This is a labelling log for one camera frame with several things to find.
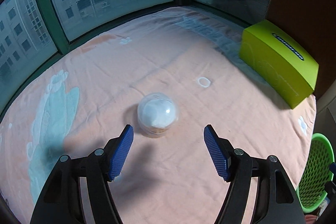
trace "green box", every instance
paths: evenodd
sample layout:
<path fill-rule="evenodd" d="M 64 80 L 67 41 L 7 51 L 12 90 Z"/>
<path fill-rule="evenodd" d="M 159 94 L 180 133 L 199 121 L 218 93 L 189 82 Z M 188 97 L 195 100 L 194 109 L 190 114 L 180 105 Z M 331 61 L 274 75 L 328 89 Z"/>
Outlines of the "green box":
<path fill-rule="evenodd" d="M 292 109 L 315 89 L 318 63 L 293 38 L 268 20 L 244 29 L 239 56 Z"/>

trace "black oval label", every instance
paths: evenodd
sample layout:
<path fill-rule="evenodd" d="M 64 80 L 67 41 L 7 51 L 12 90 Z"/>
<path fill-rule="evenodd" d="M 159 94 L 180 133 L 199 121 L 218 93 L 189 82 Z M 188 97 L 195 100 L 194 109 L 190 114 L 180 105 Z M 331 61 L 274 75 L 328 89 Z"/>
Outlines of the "black oval label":
<path fill-rule="evenodd" d="M 298 58 L 300 58 L 302 61 L 305 59 L 301 54 L 298 53 L 296 49 L 294 49 L 291 45 L 289 45 L 285 40 L 283 40 L 280 36 L 278 36 L 276 33 L 272 33 L 272 35 L 279 40 L 283 45 L 285 45 L 287 48 L 289 48 Z"/>

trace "green basket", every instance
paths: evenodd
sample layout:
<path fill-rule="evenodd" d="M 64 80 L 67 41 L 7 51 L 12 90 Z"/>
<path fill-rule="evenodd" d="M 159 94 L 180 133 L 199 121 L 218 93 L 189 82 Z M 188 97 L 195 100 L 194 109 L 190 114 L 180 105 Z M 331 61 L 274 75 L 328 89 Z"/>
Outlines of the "green basket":
<path fill-rule="evenodd" d="M 326 198 L 324 184 L 334 177 L 329 171 L 329 166 L 334 161 L 329 140 L 320 133 L 313 134 L 307 165 L 296 189 L 304 213 L 316 210 Z"/>

